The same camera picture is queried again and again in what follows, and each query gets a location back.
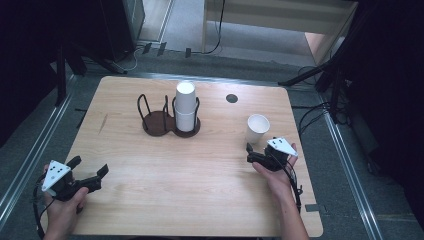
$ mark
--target person's left hand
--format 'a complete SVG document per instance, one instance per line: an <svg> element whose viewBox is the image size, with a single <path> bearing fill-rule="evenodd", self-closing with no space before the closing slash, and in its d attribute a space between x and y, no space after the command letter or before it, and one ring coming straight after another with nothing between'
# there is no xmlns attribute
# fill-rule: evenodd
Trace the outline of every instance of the person's left hand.
<svg viewBox="0 0 424 240"><path fill-rule="evenodd" d="M83 187L66 202L55 200L47 208L48 227L44 239L67 239L74 231L77 224L77 209L82 209L88 194L88 188ZM48 205L53 198L44 193L45 204Z"/></svg>

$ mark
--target gray carpet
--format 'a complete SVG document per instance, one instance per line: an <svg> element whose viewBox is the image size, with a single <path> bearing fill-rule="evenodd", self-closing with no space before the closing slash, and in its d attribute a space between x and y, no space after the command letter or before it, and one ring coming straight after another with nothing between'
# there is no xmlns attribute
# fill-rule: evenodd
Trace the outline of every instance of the gray carpet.
<svg viewBox="0 0 424 240"><path fill-rule="evenodd" d="M184 53L165 52L157 56L157 50L148 54L138 53L138 67L128 76L144 73L176 74L210 78L237 79L248 84L275 85L275 82L288 80L298 74L299 67L276 63L256 62L220 58L215 56L193 55L185 58ZM131 57L120 63L131 67ZM64 161L78 132L76 128L83 113L75 108L87 109L99 80L111 75L98 65L88 63L89 71L76 83L74 96L62 120L52 135L34 173L15 205L0 239L37 239L35 222L32 215L31 199L33 185L42 166L51 159ZM318 94L311 85L300 84L288 88L293 106L313 106L319 103ZM48 119L55 101L53 91L38 106L31 116L19 127L15 134L0 149L2 168L0 173L1 189L7 189L17 170L31 149L37 135ZM305 109L295 109L294 117L298 122ZM314 112L305 122L320 114ZM366 169L366 161L353 132L348 126L339 126L351 153L351 159L363 183L364 189L376 213L385 239L424 239L424 234L403 197L402 189L387 177L375 177ZM318 204L325 206L321 212L324 234L319 239L368 239L367 232L358 212L355 199L350 190L339 155L333 144L324 119L312 124L302 135L302 146L314 187ZM74 236L72 239L121 239L119 237Z"/></svg>

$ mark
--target tape piece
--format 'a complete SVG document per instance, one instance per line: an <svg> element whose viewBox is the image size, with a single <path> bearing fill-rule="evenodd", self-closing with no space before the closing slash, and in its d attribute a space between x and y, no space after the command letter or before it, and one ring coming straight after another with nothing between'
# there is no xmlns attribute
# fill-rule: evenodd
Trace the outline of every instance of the tape piece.
<svg viewBox="0 0 424 240"><path fill-rule="evenodd" d="M144 50L142 54L148 53L150 51L150 47L152 47L152 43L146 44L146 46L144 46Z"/></svg>
<svg viewBox="0 0 424 240"><path fill-rule="evenodd" d="M327 208L324 205L319 204L305 204L306 212L320 212L327 213Z"/></svg>
<svg viewBox="0 0 424 240"><path fill-rule="evenodd" d="M186 58L191 57L191 48L186 48Z"/></svg>
<svg viewBox="0 0 424 240"><path fill-rule="evenodd" d="M159 48L159 51L158 51L158 57L160 55L163 55L163 53L165 52L165 47L166 47L166 42L160 44L160 48Z"/></svg>

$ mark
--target white cup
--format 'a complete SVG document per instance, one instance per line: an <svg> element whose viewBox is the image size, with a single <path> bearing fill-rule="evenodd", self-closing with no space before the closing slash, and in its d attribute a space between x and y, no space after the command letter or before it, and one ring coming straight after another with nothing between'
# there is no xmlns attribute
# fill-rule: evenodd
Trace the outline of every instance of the white cup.
<svg viewBox="0 0 424 240"><path fill-rule="evenodd" d="M246 141L255 144L268 132L270 127L268 119L260 114L253 114L247 120Z"/></svg>
<svg viewBox="0 0 424 240"><path fill-rule="evenodd" d="M177 85L175 109L182 114L190 114L196 110L196 87L190 81L181 81Z"/></svg>
<svg viewBox="0 0 424 240"><path fill-rule="evenodd" d="M175 121L177 122L178 130L182 132L190 132L194 129L195 120L197 124L196 112L184 114L175 110Z"/></svg>

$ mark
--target black tripod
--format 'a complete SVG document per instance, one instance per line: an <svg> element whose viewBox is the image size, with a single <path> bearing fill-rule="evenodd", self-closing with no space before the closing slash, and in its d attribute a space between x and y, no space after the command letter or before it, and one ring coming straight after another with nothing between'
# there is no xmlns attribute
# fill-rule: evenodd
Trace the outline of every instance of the black tripod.
<svg viewBox="0 0 424 240"><path fill-rule="evenodd" d="M337 123L337 103L340 94L340 89L343 84L345 72L349 60L354 58L357 49L361 48L361 45L366 41L364 34L362 34L368 19L374 13L377 8L377 3L373 6L366 6L366 3L359 3L359 7L356 11L351 29L346 36L343 43L340 45L338 51L334 54L327 62L291 79L286 82L279 82L280 86L293 86L299 82L302 82L309 77L312 77L318 73L321 73L320 78L315 84L315 89L318 92L326 91L333 83L332 95L330 100L330 116L335 123Z"/></svg>

